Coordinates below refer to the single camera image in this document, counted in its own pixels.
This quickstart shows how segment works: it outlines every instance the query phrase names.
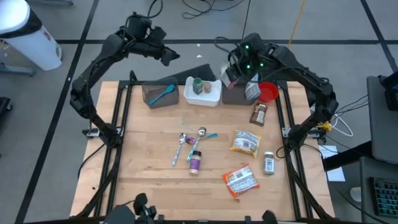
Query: white paper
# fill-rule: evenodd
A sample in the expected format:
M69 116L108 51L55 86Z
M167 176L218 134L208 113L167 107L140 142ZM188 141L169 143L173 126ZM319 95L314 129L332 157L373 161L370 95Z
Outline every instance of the white paper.
M336 146L319 146L319 150L322 153L322 158L326 159L327 157L331 157L337 154ZM346 179L344 177L343 168L339 167L334 170L330 170L327 172L329 181L333 182L345 182Z

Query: white container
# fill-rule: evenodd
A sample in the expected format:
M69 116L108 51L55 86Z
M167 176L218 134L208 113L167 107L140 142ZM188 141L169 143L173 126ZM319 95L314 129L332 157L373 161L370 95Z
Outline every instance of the white container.
M30 7L24 0L0 1L0 35L23 27L29 20ZM59 67L62 50L42 26L31 34L5 39L6 42L33 61L42 70Z
M193 92L193 78L188 77L187 81L185 82L185 89L184 89L184 97L189 104L192 105L201 105L201 106L217 106L218 102L221 98L221 81L217 80L214 82L208 82L211 84L211 92L205 93L204 91L197 95Z

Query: concrete floor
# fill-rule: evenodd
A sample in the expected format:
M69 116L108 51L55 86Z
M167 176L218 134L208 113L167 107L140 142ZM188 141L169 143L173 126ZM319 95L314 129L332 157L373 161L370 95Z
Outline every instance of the concrete floor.
M215 7L226 8L237 1L218 0ZM60 97L65 80L73 74L73 78L77 77L97 56L101 44L95 40L103 40L117 31L132 11L146 14L150 2L75 0L74 6L31 3L44 26L61 43L63 64L49 72L38 69L35 77L0 74L0 96L12 98L14 104L0 132L0 223L15 222L39 154L48 148L25 222L69 216L76 173L86 146L80 131L88 122L70 107L68 94L66 100ZM202 9L206 7L197 0L187 2ZM381 35L376 35L377 29L375 31L369 21L364 2L369 5ZM134 69L139 80L154 80L204 63L209 63L214 73L218 73L226 54L209 44L211 39L219 35L241 39L250 32L258 32L263 39L286 44L300 4L297 0L245 0L229 11L212 11L188 20L181 17L182 12L189 11L181 1L165 1L164 10L153 19L153 25L161 26L168 33L167 39L173 40L168 46L181 58L164 67L153 59L131 55L114 65L102 80L125 80L130 69ZM395 0L308 0L295 35L300 41L292 50L300 63L330 79L341 105L351 103L366 94L367 76L392 73L394 61L389 63L386 55L391 51L393 57L398 57L397 7ZM5 57L4 54L4 49L0 49L0 61L7 65L35 67L21 55ZM98 86L91 91L95 100ZM348 147L370 140L367 107L346 113L343 118L354 137L332 131L332 138ZM359 185L359 165L352 164L343 170L347 181L332 184L348 195L351 187ZM338 218L361 221L360 213L333 188L331 195Z

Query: snack bag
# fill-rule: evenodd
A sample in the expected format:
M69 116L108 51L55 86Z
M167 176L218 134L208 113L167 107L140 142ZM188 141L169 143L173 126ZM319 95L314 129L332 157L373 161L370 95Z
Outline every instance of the snack bag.
M235 138L231 150L245 152L256 158L260 146L260 140L261 137L258 135L247 131L235 130Z
M224 174L223 179L226 187L234 198L252 188L260 187L249 165Z

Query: wooden tabletop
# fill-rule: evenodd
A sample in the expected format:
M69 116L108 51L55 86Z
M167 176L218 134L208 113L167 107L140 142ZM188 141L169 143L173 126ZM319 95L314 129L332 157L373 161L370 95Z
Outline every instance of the wooden tabletop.
M102 83L97 110L107 122L112 119L117 87L118 82ZM267 104L266 123L259 127L249 123L254 106L224 105L221 102L215 108L188 105L183 97L183 88L180 86L179 104L151 110L143 103L141 86L133 87L115 205L134 200L137 194L145 192L148 205L155 205L158 214L165 215L166 220L244 220L245 215L261 220L266 210L272 210L278 220L294 220L285 160L275 160L274 175L262 172L264 152L276 153L282 146L275 102ZM295 122L301 123L310 114L305 90L302 85L292 82L289 83L289 95ZM218 133L218 137L198 144L197 150L202 152L200 174L192 176L186 161L192 145L183 145L175 167L172 167L172 161L180 133L197 137L201 126L207 128L208 134ZM235 129L262 137L257 158L230 151ZM318 147L312 139L305 143ZM85 157L101 144L100 139L89 140ZM82 169L71 215L80 212L98 188L104 152L103 149ZM320 153L308 146L303 146L301 152L309 190L326 212L334 216ZM250 165L260 188L251 189L234 199L221 176L245 164ZM302 216L305 217L302 194L297 189ZM102 214L107 201L106 192Z

